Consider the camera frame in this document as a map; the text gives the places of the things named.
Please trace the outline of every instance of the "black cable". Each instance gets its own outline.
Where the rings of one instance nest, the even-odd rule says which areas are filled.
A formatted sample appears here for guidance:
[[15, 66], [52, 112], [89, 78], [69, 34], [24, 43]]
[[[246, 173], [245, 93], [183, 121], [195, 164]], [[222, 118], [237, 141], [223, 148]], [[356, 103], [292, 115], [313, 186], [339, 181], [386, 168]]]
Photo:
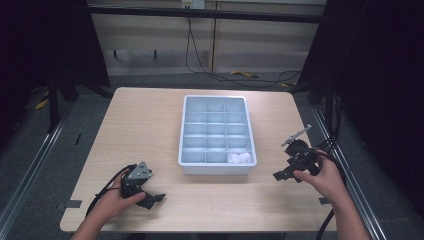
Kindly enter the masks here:
[[113, 178], [111, 180], [109, 180], [109, 182], [106, 184], [106, 186], [99, 192], [99, 194], [96, 194], [96, 197], [93, 199], [93, 201], [91, 202], [90, 206], [87, 209], [87, 213], [85, 214], [85, 217], [88, 216], [88, 214], [90, 214], [91, 210], [93, 210], [94, 206], [96, 206], [97, 202], [100, 200], [100, 198], [103, 197], [103, 195], [105, 195], [105, 193], [107, 193], [109, 190], [115, 190], [118, 188], [111, 188], [108, 189], [108, 187], [110, 186], [110, 184], [112, 184], [113, 181], [115, 181], [115, 179], [119, 176], [119, 174], [121, 174], [122, 172], [124, 172], [125, 170], [129, 169], [130, 167], [132, 167], [133, 165], [128, 165], [124, 168], [122, 168], [118, 173], [115, 174], [115, 176], [113, 176]]
[[[188, 18], [188, 19], [187, 19], [187, 21], [188, 21], [189, 31], [188, 31], [188, 36], [187, 36], [187, 47], [186, 47], [186, 59], [185, 59], [185, 63], [186, 63], [186, 67], [187, 67], [187, 69], [188, 69], [190, 72], [192, 72], [192, 73], [205, 73], [208, 77], [210, 77], [210, 78], [212, 78], [212, 79], [214, 79], [214, 80], [216, 80], [216, 81], [219, 81], [219, 82], [232, 82], [232, 83], [235, 83], [235, 84], [241, 85], [241, 86], [243, 86], [243, 87], [251, 87], [251, 88], [267, 88], [267, 87], [272, 87], [272, 86], [274, 86], [275, 84], [277, 84], [277, 83], [279, 83], [279, 82], [289, 81], [289, 80], [293, 79], [294, 77], [296, 77], [297, 75], [299, 75], [299, 74], [301, 73], [301, 71], [285, 71], [285, 72], [280, 73], [280, 75], [278, 76], [277, 80], [263, 80], [263, 79], [261, 79], [261, 80], [259, 80], [259, 79], [228, 79], [228, 78], [225, 78], [225, 77], [223, 77], [223, 76], [217, 75], [217, 74], [215, 74], [215, 73], [208, 73], [208, 72], [205, 70], [205, 68], [203, 67], [202, 62], [200, 61], [199, 53], [198, 53], [198, 51], [197, 51], [196, 41], [194, 40], [193, 31], [192, 31], [192, 28], [191, 28], [191, 19], [190, 19], [190, 18]], [[196, 71], [193, 71], [193, 70], [192, 70], [192, 69], [188, 66], [188, 50], [189, 50], [189, 46], [190, 46], [190, 38], [191, 38], [191, 40], [192, 40], [192, 42], [193, 42], [194, 50], [195, 50], [195, 52], [196, 52], [196, 57], [197, 57], [197, 60], [198, 60], [198, 62], [199, 62], [200, 68], [202, 69], [202, 72], [196, 72]], [[295, 73], [295, 74], [293, 74], [291, 77], [289, 77], [289, 78], [287, 78], [287, 79], [280, 80], [280, 78], [281, 78], [284, 74], [286, 74], [286, 73]], [[246, 84], [243, 84], [243, 83], [241, 83], [241, 82], [264, 82], [264, 83], [270, 83], [270, 84], [263, 85], [263, 86], [252, 86], [252, 85], [246, 85]]]
[[335, 139], [333, 137], [328, 137], [322, 143], [316, 145], [317, 148], [324, 150], [325, 147], [330, 145], [332, 147], [335, 144]]
[[322, 235], [324, 235], [324, 231], [328, 226], [328, 223], [330, 223], [331, 219], [334, 217], [334, 209], [331, 209], [331, 211], [328, 213], [327, 217], [325, 218], [324, 222], [321, 225], [321, 228], [318, 231], [316, 240], [321, 240]]
[[339, 135], [339, 130], [340, 130], [340, 125], [341, 125], [341, 118], [342, 118], [342, 110], [343, 110], [343, 103], [340, 100], [340, 98], [337, 96], [337, 94], [335, 95], [335, 112], [336, 112], [336, 126], [333, 129], [333, 135], [334, 138], [337, 139], [338, 135]]

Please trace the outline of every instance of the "metal rail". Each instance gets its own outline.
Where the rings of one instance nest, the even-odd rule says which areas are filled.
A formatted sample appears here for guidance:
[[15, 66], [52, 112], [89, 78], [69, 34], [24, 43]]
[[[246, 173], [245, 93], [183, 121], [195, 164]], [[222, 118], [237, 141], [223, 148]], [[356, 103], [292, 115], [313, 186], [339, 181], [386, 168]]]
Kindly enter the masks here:
[[64, 5], [64, 4], [46, 4], [40, 5], [43, 10], [50, 9], [68, 9], [86, 11], [95, 14], [114, 14], [114, 15], [137, 15], [137, 16], [162, 16], [162, 17], [186, 17], [186, 18], [210, 18], [210, 19], [233, 19], [233, 20], [255, 20], [272, 22], [294, 22], [294, 23], [321, 23], [321, 16], [313, 15], [291, 15], [274, 13], [256, 13], [256, 12], [238, 12], [221, 10], [199, 10], [199, 9], [180, 9], [180, 8], [143, 8], [143, 7], [124, 7], [114, 5], [88, 4], [82, 5]]
[[16, 217], [18, 216], [18, 213], [21, 210], [25, 199], [29, 194], [32, 185], [34, 184], [38, 173], [40, 172], [42, 166], [44, 165], [46, 159], [49, 156], [49, 153], [51, 152], [54, 144], [56, 143], [56, 140], [63, 129], [64, 122], [71, 113], [72, 108], [73, 104], [67, 106], [67, 108], [64, 110], [63, 117], [57, 124], [56, 128], [54, 128], [51, 133], [47, 134], [43, 144], [37, 152], [37, 155], [32, 161], [31, 166], [28, 168], [27, 172], [25, 173], [25, 176], [19, 183], [19, 186], [17, 187], [12, 197], [9, 199], [9, 202], [1, 212], [0, 240], [6, 239], [6, 236], [9, 233], [9, 230], [12, 227]]
[[[330, 134], [325, 124], [325, 118], [322, 114], [321, 110], [317, 107], [313, 107], [314, 115], [317, 119], [318, 125], [324, 135], [325, 138], [329, 138]], [[343, 155], [342, 150], [340, 149], [337, 142], [334, 144], [333, 148], [334, 157], [339, 160], [340, 165], [342, 166], [344, 172], [346, 173], [346, 184], [349, 189], [352, 199], [355, 202], [356, 207], [358, 208], [359, 213], [364, 220], [365, 226], [368, 228], [368, 232], [370, 233], [373, 239], [378, 240], [386, 240], [386, 236], [384, 235], [383, 229], [375, 216], [370, 204], [365, 198], [361, 188], [359, 187], [358, 182], [356, 181], [355, 176], [352, 173], [349, 164], [346, 161], [346, 158]]]

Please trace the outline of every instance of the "human hand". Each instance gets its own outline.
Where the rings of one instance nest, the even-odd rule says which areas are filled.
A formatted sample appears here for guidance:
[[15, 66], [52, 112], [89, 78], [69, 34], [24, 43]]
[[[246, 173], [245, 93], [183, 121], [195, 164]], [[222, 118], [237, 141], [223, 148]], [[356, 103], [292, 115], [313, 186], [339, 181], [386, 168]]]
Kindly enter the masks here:
[[108, 220], [118, 216], [127, 207], [143, 200], [146, 197], [146, 193], [141, 192], [129, 198], [122, 198], [121, 180], [127, 171], [128, 170], [122, 172], [118, 177], [115, 178], [115, 181], [109, 188], [110, 190], [102, 196], [89, 216], [94, 215], [96, 218], [103, 220], [103, 222], [107, 222]]
[[341, 197], [344, 197], [346, 195], [344, 193], [347, 193], [347, 191], [343, 184], [340, 172], [337, 169], [336, 164], [322, 155], [319, 156], [317, 162], [321, 169], [317, 176], [311, 176], [305, 172], [298, 170], [295, 170], [293, 172], [293, 175], [311, 184], [330, 202], [338, 201]]

